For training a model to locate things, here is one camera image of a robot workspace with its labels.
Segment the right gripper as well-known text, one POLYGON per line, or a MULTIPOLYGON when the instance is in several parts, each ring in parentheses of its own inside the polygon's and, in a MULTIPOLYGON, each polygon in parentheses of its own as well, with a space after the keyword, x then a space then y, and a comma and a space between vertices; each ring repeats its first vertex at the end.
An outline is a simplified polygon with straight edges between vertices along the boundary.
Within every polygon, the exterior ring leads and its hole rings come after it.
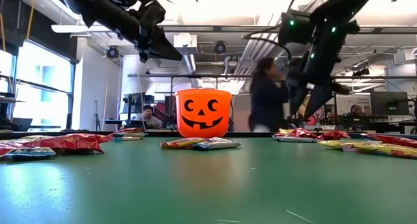
POLYGON ((332 92, 349 94, 347 86, 337 84, 331 76, 334 65, 340 62, 339 52, 345 43, 344 32, 318 31, 302 72, 302 83, 289 83, 290 114, 295 115, 308 93, 308 84, 316 85, 310 92, 304 118, 308 119, 327 101, 332 92))

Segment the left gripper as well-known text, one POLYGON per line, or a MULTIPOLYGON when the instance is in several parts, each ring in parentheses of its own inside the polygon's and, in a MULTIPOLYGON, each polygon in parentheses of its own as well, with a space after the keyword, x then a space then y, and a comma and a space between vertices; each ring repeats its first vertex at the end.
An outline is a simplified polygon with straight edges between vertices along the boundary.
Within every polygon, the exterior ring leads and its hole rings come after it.
POLYGON ((148 59, 166 59, 181 61, 182 54, 165 37, 161 27, 155 27, 149 20, 134 20, 134 46, 139 52, 139 59, 146 63, 148 59))

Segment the red candy pack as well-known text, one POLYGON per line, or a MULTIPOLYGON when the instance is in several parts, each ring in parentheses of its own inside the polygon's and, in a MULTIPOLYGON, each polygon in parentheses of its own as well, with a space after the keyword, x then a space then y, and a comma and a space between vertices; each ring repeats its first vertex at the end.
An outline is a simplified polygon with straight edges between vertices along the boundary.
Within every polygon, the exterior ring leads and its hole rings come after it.
POLYGON ((295 129, 293 129, 293 131, 290 134, 284 135, 284 136, 287 136, 287 137, 309 137, 309 138, 318 139, 318 137, 315 134, 313 134, 313 133, 311 133, 311 132, 309 132, 309 131, 307 131, 306 129, 303 129, 303 128, 295 128, 295 129))
POLYGON ((389 135, 377 135, 377 134, 371 134, 369 136, 376 141, 381 141, 382 143, 417 148, 417 140, 414 140, 414 139, 407 139, 404 137, 389 136, 389 135))
POLYGON ((143 128, 124 128, 116 132, 113 132, 113 134, 144 133, 144 132, 145 131, 143 128))
POLYGON ((103 153, 100 143, 113 139, 112 135, 73 133, 42 139, 33 139, 22 143, 23 147, 49 147, 52 149, 93 150, 103 153))
POLYGON ((328 131, 323 132, 320 136, 320 140, 340 140, 340 139, 350 139, 351 137, 347 132, 343 131, 328 131))
POLYGON ((16 143, 0 143, 0 158, 20 147, 21 145, 16 143))

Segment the person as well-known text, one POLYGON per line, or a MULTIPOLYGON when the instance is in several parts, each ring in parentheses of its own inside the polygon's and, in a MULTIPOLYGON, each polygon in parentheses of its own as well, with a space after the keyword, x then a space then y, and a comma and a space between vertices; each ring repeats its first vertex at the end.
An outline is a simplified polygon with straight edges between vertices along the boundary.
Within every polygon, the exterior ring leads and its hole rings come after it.
POLYGON ((351 117, 352 118, 360 118, 360 117, 364 117, 365 115, 366 114, 364 113, 361 106, 356 105, 356 104, 351 106, 351 117))
POLYGON ((251 132, 277 132, 285 126, 283 104, 289 101, 286 78, 277 72, 273 58, 262 58, 257 62, 250 83, 251 132))
POLYGON ((143 106, 142 112, 137 114, 136 120, 143 121, 145 127, 150 129, 160 129, 163 126, 163 122, 152 114, 150 105, 143 106))

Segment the orange pumpkin bucket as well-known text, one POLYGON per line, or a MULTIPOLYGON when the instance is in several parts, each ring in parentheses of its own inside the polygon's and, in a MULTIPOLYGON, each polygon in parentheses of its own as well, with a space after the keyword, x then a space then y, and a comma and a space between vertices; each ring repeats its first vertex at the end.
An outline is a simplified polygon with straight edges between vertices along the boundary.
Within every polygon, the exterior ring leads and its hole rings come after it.
POLYGON ((232 94, 217 89, 184 89, 175 95, 177 129, 183 137, 223 137, 229 127, 232 94))

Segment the black desktop monitor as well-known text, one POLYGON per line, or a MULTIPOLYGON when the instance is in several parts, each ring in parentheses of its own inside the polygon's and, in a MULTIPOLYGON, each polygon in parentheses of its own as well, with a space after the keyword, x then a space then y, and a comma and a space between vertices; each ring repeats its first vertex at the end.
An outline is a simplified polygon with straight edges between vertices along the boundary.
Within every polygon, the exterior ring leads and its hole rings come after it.
POLYGON ((373 116, 400 116, 409 114, 409 99, 405 92, 372 92, 373 116))

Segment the long white light fixture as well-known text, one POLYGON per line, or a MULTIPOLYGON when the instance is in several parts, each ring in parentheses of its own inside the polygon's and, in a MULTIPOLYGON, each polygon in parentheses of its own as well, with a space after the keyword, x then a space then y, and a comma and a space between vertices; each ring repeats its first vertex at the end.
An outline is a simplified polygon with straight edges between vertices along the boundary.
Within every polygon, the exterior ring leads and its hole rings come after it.
POLYGON ((111 32, 110 29, 102 25, 51 25, 51 29, 56 33, 106 33, 111 32))

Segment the black tripod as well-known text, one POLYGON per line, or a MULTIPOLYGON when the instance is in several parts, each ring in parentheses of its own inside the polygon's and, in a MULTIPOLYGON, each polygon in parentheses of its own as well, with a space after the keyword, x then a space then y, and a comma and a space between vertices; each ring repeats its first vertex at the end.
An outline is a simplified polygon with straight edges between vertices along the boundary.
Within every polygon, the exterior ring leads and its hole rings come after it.
POLYGON ((94 123, 95 123, 95 131, 101 131, 100 119, 98 116, 98 100, 94 101, 94 123))

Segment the dark laptop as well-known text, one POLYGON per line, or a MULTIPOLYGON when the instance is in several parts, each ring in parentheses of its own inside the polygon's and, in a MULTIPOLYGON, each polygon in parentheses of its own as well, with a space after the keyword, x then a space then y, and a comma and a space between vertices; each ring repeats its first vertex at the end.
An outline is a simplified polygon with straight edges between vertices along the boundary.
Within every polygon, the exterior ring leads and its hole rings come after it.
POLYGON ((32 123, 31 118, 13 118, 12 123, 18 126, 17 132, 27 132, 32 123))

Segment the black table frame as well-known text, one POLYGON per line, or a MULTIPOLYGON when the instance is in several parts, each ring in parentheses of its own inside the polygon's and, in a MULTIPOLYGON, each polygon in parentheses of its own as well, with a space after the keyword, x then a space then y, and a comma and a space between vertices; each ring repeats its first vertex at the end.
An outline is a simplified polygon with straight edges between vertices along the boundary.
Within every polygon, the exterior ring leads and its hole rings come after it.
MULTIPOLYGON (((79 133, 77 131, 61 131, 61 132, 0 132, 0 140, 3 139, 19 139, 30 135, 47 135, 47 136, 62 136, 71 133, 79 133)), ((180 137, 178 132, 172 132, 171 130, 155 130, 147 131, 146 136, 149 137, 180 137)), ((417 135, 405 135, 405 134, 388 134, 388 136, 404 137, 408 139, 417 140, 417 135)), ((248 138, 248 137, 267 137, 271 138, 271 133, 251 133, 251 132, 227 132, 224 137, 228 138, 248 138)))

